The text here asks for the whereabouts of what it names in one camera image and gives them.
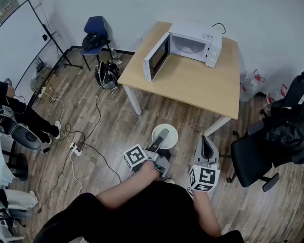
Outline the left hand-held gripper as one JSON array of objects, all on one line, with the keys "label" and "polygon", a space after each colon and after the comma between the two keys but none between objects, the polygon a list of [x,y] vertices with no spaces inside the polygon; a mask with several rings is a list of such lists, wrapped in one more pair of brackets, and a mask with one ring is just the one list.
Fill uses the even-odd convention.
[{"label": "left hand-held gripper", "polygon": [[124,152],[124,160],[131,172],[137,172],[142,164],[147,161],[153,161],[155,169],[158,170],[162,178],[166,178],[169,170],[170,163],[165,156],[158,153],[159,148],[164,143],[169,134],[168,129],[162,129],[153,139],[152,144],[147,149],[142,149],[139,144],[131,147]]}]

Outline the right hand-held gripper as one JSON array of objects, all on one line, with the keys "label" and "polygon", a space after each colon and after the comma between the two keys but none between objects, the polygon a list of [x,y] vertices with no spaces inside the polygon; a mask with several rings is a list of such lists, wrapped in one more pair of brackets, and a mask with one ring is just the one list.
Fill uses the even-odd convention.
[{"label": "right hand-held gripper", "polygon": [[189,182],[191,190],[210,192],[212,191],[219,179],[220,170],[217,168],[217,162],[219,162],[219,152],[215,144],[209,139],[202,135],[197,143],[195,150],[195,162],[201,162],[207,160],[207,142],[210,148],[210,157],[208,162],[214,164],[198,164],[192,165],[188,172]]}]

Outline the person's left hand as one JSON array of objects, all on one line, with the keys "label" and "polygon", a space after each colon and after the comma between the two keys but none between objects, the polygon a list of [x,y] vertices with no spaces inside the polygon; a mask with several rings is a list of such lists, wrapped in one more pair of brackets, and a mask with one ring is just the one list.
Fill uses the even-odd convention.
[{"label": "person's left hand", "polygon": [[151,160],[146,160],[140,170],[139,176],[146,181],[159,181],[161,180],[161,173],[155,168],[155,162]]}]

